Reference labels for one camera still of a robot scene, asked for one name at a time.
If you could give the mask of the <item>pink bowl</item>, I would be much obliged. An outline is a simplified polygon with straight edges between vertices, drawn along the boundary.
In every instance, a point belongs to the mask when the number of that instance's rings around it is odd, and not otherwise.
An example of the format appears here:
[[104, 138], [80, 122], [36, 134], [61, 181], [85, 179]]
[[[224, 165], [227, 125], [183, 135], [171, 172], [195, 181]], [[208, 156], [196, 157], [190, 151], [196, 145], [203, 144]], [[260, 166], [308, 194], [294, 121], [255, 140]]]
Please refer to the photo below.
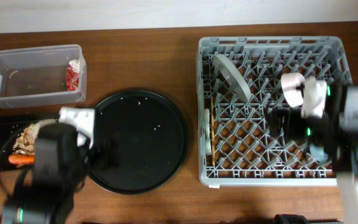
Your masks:
[[285, 73], [281, 77], [281, 88], [285, 100], [290, 107], [295, 108], [303, 104], [303, 88], [305, 78], [300, 73]]

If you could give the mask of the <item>wooden chopstick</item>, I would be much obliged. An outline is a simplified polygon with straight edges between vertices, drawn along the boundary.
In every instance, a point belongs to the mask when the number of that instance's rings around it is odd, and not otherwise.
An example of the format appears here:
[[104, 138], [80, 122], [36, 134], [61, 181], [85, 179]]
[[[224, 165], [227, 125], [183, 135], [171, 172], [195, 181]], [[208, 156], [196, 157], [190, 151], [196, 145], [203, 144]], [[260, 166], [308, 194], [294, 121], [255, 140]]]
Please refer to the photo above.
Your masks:
[[212, 165], [215, 167], [215, 146], [214, 146], [214, 105], [213, 97], [211, 96], [211, 150], [212, 150]]

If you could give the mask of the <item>grey plate with food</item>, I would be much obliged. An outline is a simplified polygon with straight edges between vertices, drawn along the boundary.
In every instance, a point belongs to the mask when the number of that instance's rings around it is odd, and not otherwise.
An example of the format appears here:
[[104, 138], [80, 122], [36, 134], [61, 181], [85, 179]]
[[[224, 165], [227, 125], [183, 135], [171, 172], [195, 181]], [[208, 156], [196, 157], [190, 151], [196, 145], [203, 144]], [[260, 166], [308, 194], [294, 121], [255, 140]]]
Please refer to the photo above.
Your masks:
[[235, 91], [238, 98], [243, 103], [247, 103], [251, 99], [252, 93], [240, 71], [238, 71], [235, 65], [223, 54], [214, 55], [213, 62], [230, 87]]

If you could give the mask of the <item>white plastic fork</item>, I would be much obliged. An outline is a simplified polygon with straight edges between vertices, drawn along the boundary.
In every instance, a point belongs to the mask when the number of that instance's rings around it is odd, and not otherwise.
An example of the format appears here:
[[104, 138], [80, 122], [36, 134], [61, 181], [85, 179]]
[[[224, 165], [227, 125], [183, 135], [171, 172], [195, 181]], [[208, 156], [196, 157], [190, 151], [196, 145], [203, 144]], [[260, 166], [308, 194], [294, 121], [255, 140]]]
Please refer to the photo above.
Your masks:
[[210, 139], [210, 112], [209, 109], [204, 110], [204, 125], [205, 125], [205, 137], [206, 137], [206, 155], [212, 155], [211, 139]]

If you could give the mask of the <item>orange carrot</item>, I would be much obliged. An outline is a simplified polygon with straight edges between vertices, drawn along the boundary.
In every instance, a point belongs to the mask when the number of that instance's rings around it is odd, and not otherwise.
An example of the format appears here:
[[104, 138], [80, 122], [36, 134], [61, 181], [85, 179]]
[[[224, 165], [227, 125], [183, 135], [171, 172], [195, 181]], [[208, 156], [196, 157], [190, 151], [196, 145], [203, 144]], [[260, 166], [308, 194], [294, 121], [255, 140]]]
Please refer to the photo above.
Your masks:
[[32, 165], [35, 162], [35, 157], [25, 154], [11, 154], [8, 161], [14, 165]]

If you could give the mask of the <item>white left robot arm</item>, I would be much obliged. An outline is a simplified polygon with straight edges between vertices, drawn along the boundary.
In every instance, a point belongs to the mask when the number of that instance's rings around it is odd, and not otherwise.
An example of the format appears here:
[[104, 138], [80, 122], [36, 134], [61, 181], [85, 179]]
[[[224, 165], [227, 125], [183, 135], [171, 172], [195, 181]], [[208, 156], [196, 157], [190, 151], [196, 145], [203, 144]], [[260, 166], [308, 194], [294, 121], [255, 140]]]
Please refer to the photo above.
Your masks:
[[115, 142], [96, 136], [99, 115], [91, 108], [63, 107], [57, 123], [39, 129], [35, 162], [7, 194], [1, 223], [65, 223], [86, 176], [118, 165]]

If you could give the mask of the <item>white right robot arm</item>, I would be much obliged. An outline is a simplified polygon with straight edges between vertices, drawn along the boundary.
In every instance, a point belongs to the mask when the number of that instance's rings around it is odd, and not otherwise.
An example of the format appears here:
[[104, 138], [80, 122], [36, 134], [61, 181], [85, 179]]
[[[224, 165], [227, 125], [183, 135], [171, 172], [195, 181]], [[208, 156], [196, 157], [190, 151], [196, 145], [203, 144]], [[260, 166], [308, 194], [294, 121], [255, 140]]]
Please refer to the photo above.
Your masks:
[[290, 107], [265, 110], [270, 135], [306, 141], [304, 154], [331, 162], [346, 223], [358, 223], [358, 85], [299, 73], [284, 74], [280, 82]]

